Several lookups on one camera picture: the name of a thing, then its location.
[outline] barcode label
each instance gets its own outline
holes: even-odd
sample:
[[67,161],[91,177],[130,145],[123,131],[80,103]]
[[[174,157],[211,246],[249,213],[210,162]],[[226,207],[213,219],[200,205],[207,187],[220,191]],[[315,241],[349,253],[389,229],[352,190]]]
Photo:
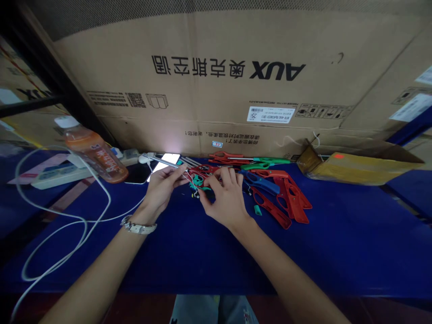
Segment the barcode label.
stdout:
[[426,83],[432,86],[432,66],[415,80],[416,82]]
[[143,96],[140,93],[126,92],[127,99],[132,107],[145,108]]
[[432,106],[432,95],[418,94],[389,119],[410,122]]
[[288,124],[295,111],[295,108],[250,107],[247,121]]

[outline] forearm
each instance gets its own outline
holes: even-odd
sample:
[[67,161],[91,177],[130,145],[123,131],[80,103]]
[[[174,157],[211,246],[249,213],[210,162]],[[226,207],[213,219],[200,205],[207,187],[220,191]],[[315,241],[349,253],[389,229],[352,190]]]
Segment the forearm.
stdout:
[[349,323],[324,292],[250,218],[232,230],[262,268],[295,323]]
[[146,237],[120,229],[41,323],[99,323]]

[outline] smartphone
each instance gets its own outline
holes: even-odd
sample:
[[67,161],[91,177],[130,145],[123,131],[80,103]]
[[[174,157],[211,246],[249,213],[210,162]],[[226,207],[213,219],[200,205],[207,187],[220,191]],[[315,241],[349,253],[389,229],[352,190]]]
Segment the smartphone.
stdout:
[[[151,161],[150,166],[152,169],[158,164],[157,161]],[[127,167],[129,175],[127,176],[125,183],[132,185],[143,185],[146,183],[149,175],[152,173],[147,164],[137,163]]]
[[[180,154],[165,153],[165,154],[163,155],[163,157],[162,157],[162,160],[165,160],[165,161],[171,162],[171,163],[173,163],[173,164],[176,164],[177,161],[179,160],[179,158],[180,158]],[[163,169],[163,168],[166,168],[167,166],[168,166],[168,165],[166,165],[166,164],[164,164],[164,163],[158,162],[158,164],[156,165],[156,167],[153,169],[153,172],[156,172],[156,171],[158,171],[158,170],[161,170],[161,169]],[[152,175],[149,175],[149,176],[148,176],[148,178],[147,178],[147,182],[150,181],[150,177],[151,177],[151,176],[152,176]]]

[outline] person's right hand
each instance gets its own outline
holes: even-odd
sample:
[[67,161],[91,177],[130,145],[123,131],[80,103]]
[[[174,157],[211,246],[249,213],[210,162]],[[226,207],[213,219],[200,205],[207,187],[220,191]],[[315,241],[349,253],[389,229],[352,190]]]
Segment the person's right hand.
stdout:
[[231,231],[250,218],[244,206],[242,182],[243,175],[235,173],[233,168],[223,167],[204,181],[204,186],[211,187],[215,193],[214,204],[207,199],[204,191],[199,193],[206,214]]

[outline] aux logo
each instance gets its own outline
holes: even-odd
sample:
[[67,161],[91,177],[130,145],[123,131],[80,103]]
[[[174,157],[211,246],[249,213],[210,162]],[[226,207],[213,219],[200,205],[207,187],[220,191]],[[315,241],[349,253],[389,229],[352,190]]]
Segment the aux logo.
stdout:
[[[303,68],[306,66],[306,64],[302,64],[299,67],[292,66],[290,63],[283,64],[282,62],[272,62],[269,64],[269,62],[264,62],[260,65],[258,61],[252,61],[253,67],[255,68],[254,74],[251,75],[250,79],[253,79],[255,77],[258,77],[258,79],[264,79],[268,80],[271,77],[271,73],[273,71],[274,67],[278,67],[278,74],[276,74],[276,80],[281,80],[282,76],[284,75],[284,70],[286,70],[287,74],[287,81],[292,81],[298,76],[298,74],[303,70]],[[264,76],[263,69],[267,67],[267,72]]]

